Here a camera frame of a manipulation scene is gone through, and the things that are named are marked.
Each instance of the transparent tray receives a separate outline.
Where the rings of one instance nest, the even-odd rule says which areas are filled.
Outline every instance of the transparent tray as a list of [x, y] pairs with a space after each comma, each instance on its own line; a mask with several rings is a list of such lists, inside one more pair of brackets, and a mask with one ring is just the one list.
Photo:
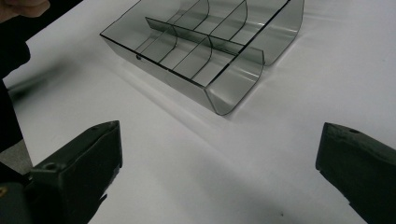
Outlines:
[[304, 0], [141, 0], [101, 37], [122, 58], [219, 115], [297, 36]]

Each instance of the white surface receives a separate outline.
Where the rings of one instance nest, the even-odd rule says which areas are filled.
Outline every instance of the white surface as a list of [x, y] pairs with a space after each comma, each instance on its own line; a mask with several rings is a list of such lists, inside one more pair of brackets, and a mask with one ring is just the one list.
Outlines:
[[227, 117], [101, 39], [134, 2], [85, 0], [6, 79], [34, 164], [120, 121], [124, 166], [92, 224], [364, 223], [315, 161], [326, 121], [396, 148], [396, 1], [306, 0], [297, 39]]

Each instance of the finger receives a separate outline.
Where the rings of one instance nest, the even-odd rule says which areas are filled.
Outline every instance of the finger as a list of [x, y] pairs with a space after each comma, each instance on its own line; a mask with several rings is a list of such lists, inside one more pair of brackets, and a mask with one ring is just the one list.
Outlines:
[[37, 7], [48, 0], [5, 0], [7, 5], [18, 7]]
[[34, 18], [41, 16], [49, 8], [50, 2], [46, 1], [35, 7], [13, 7], [12, 11], [24, 17]]

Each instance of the person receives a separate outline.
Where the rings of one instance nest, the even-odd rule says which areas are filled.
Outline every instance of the person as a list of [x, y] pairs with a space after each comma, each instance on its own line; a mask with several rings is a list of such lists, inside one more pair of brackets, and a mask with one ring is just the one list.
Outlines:
[[32, 166], [3, 79], [30, 60], [26, 41], [81, 1], [0, 0], [0, 182], [18, 181]]

